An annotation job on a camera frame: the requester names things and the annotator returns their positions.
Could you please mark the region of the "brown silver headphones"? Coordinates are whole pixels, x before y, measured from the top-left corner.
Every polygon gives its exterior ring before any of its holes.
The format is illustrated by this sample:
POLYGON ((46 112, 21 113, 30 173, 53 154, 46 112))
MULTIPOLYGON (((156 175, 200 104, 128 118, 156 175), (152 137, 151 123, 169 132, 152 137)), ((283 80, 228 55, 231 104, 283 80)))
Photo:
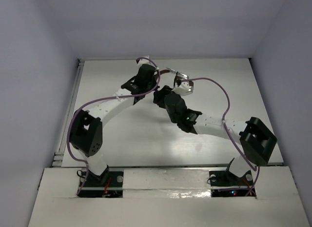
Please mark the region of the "brown silver headphones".
POLYGON ((178 87, 181 82, 190 82, 190 85, 193 86, 194 88, 194 82, 190 80, 189 76, 186 75, 186 74, 183 74, 181 72, 178 72, 178 71, 175 71, 171 68, 166 68, 166 69, 163 69, 160 71, 160 74, 159 76, 163 75, 163 74, 167 74, 167 73, 172 73, 172 74, 175 74, 175 78, 174 78, 174 81, 173 81, 173 87, 169 87, 169 86, 164 86, 163 89, 169 93, 173 92, 172 90, 175 88, 175 87, 178 87))

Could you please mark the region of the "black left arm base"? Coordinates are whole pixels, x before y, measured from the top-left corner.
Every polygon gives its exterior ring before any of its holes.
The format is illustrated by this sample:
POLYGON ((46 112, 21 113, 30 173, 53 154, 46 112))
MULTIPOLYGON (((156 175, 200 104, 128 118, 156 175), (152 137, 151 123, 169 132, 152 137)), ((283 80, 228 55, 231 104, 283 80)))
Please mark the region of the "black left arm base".
POLYGON ((78 193, 80 198, 122 198, 123 197, 123 171, 105 171, 102 177, 89 172, 87 180, 82 185, 86 171, 78 170, 80 178, 78 193))

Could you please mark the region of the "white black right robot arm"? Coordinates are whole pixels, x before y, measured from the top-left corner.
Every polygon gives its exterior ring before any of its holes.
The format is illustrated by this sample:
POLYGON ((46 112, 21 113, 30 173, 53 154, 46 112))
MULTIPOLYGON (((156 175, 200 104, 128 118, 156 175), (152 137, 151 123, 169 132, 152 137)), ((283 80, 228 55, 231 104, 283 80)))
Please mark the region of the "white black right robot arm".
POLYGON ((247 171, 268 164, 277 138, 259 118, 242 122, 205 115, 189 109, 180 92, 168 86, 154 92, 153 102, 166 109, 171 122, 183 132, 216 136, 234 144, 239 156, 228 164, 225 172, 228 183, 235 185, 247 171))

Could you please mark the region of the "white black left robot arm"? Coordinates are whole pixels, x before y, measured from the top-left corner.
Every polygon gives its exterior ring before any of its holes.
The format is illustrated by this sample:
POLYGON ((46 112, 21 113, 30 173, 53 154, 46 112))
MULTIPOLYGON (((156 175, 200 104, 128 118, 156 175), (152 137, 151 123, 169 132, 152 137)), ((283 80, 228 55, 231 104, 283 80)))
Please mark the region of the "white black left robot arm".
POLYGON ((159 76, 157 66, 140 64, 138 73, 113 96, 87 102, 74 112, 67 132, 66 146, 75 161, 85 164, 85 179, 92 178, 97 185, 108 181, 109 167, 100 152, 103 127, 117 114, 154 92, 158 88, 159 76))

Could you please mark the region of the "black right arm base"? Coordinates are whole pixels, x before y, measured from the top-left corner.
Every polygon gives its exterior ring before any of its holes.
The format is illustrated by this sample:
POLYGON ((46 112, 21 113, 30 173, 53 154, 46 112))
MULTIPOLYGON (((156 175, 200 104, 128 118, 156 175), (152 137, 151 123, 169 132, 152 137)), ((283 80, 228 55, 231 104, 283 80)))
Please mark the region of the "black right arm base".
POLYGON ((256 197, 251 170, 236 176, 230 172, 231 163, 223 170, 209 171, 206 181, 212 188, 212 197, 256 197))

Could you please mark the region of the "white foil-taped front panel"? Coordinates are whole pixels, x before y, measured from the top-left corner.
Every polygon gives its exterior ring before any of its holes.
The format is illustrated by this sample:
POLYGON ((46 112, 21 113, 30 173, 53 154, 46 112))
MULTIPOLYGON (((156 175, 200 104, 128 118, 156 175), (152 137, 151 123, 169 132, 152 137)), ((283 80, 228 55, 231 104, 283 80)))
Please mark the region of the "white foil-taped front panel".
POLYGON ((76 168, 44 170, 31 227, 307 227, 286 166, 264 167, 255 197, 213 197, 208 171, 126 169, 121 198, 79 198, 76 168))

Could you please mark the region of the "aluminium rail left edge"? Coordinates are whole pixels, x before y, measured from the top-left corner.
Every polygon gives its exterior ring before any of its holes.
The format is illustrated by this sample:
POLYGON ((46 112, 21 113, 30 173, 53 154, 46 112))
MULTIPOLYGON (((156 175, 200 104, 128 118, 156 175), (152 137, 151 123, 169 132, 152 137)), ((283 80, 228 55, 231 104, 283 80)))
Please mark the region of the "aluminium rail left edge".
POLYGON ((85 61, 83 59, 78 59, 78 66, 77 66, 73 88, 70 94, 69 103, 68 103, 66 113, 65 113, 65 118, 61 127, 58 144, 56 146, 56 150, 53 155, 53 159, 52 159, 50 167, 61 167, 62 165, 63 156, 66 151, 66 138, 67 138, 68 127, 69 127, 72 115, 74 113, 75 102, 77 99, 78 88, 80 84, 81 75, 83 72, 84 63, 85 61))

